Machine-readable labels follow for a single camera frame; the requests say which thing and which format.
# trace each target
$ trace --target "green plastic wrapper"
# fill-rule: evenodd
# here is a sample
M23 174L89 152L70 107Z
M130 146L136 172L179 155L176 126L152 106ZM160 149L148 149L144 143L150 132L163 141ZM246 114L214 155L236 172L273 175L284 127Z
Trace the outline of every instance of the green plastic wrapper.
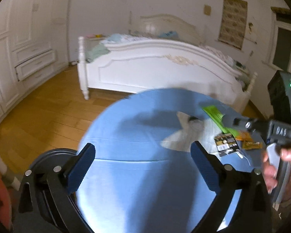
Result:
M220 128L220 130L226 134L231 133L234 137L239 135L239 132L232 128L226 128L222 125L222 117L223 114L217 109L216 106L211 105L204 107L203 110L208 114L208 116L216 123L216 125Z

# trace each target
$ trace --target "human hand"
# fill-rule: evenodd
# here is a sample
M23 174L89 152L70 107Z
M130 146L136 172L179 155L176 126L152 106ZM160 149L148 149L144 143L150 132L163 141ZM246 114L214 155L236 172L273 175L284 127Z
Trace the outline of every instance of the human hand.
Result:
M281 149L280 157L283 161L291 163L291 149ZM276 168L273 165L270 165L268 160L267 152L263 153L263 177L265 180L265 184L268 192L270 193L273 188L275 188L278 184L275 176L277 173ZM286 191L283 196L283 201L289 200L291 198L291 173L289 177L288 184L286 186Z

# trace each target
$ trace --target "metal screw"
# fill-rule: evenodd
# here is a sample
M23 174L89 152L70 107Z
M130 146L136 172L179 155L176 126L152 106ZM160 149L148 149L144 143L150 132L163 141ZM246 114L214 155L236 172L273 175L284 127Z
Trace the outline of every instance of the metal screw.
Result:
M26 176L29 176L31 173L32 173L31 170L27 170L27 171L25 171L25 175L26 175Z
M227 171L232 171L233 170L233 167L229 164L226 164L224 165L224 169L227 170Z
M61 170L61 166L55 166L53 170L54 172L59 172Z
M257 168L254 169L254 172L256 175L260 175L262 173L261 170Z

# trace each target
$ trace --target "drawer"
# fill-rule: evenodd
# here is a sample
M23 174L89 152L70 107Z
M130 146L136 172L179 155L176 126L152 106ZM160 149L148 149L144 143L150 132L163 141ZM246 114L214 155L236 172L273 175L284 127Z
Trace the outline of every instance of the drawer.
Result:
M33 75L29 76L27 79L23 81L23 85L26 88L26 90L31 89L35 85L37 85L39 82L44 80L46 77L50 76L53 73L53 65L49 65L40 71L37 71Z
M18 65L15 68L18 79L20 81L24 80L41 68L49 65L50 63L53 63L55 59L55 52L51 50Z
M13 52L15 64L20 64L36 55L46 52L51 49L50 42L36 43L30 46L25 46Z

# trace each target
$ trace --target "bed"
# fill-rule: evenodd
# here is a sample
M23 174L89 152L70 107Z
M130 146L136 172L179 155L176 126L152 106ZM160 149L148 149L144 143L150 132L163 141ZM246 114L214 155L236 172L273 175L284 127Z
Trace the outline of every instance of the bed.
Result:
M140 17L129 33L158 36L174 31L177 40L141 37L137 41L105 42L108 53L88 62L91 39L79 37L78 76L85 99L89 88L138 93L148 89L183 88L209 95L241 113L251 96L256 73L243 90L242 73L202 48L196 27L173 15Z

